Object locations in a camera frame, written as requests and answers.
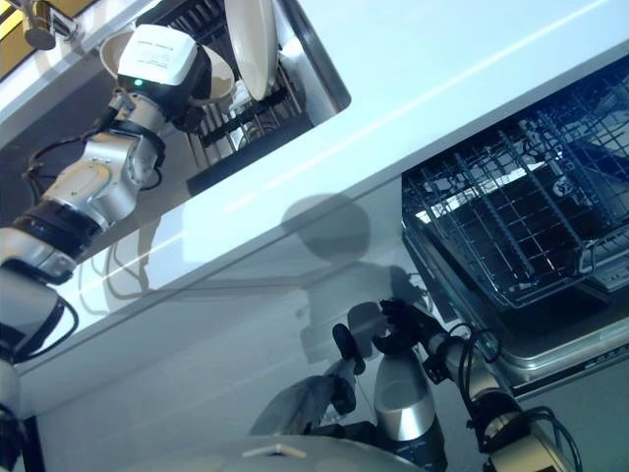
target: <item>white dish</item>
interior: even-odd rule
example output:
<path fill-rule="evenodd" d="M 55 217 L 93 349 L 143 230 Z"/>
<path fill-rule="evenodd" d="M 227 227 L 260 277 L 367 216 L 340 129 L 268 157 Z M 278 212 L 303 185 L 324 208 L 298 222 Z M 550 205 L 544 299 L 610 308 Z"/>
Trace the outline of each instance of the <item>white dish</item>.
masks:
<path fill-rule="evenodd" d="M 118 65 L 120 64 L 122 51 L 125 50 L 133 33 L 133 31 L 119 32 L 113 36 L 109 36 L 100 46 L 100 51 L 98 52 L 100 62 L 102 62 L 103 67 L 114 79 L 118 77 Z"/>
<path fill-rule="evenodd" d="M 203 50 L 209 57 L 209 62 L 212 63 L 212 82 L 209 89 L 209 98 L 206 100 L 191 100 L 195 105 L 206 105 L 225 98 L 232 91 L 236 82 L 234 71 L 232 71 L 225 59 L 207 46 L 204 46 Z"/>
<path fill-rule="evenodd" d="M 133 31 L 119 32 L 109 36 L 100 46 L 100 62 L 113 78 L 118 76 L 120 56 L 133 33 Z M 210 96 L 206 100 L 195 100 L 195 105 L 205 105 L 225 98 L 232 91 L 235 83 L 234 71 L 229 64 L 209 47 L 204 46 L 203 50 L 212 64 Z"/>
<path fill-rule="evenodd" d="M 247 90 L 262 100 L 275 83 L 277 30 L 271 0 L 225 0 L 227 29 Z"/>

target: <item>metal faucet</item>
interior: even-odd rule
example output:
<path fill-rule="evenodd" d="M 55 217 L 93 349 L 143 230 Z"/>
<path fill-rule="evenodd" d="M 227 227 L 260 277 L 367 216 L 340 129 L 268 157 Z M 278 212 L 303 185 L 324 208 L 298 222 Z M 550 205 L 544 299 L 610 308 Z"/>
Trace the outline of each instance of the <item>metal faucet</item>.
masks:
<path fill-rule="evenodd" d="M 64 41 L 72 41 L 79 32 L 79 24 L 46 0 L 9 0 L 25 17 L 22 27 L 27 43 L 34 49 L 49 50 L 56 44 L 55 33 Z"/>

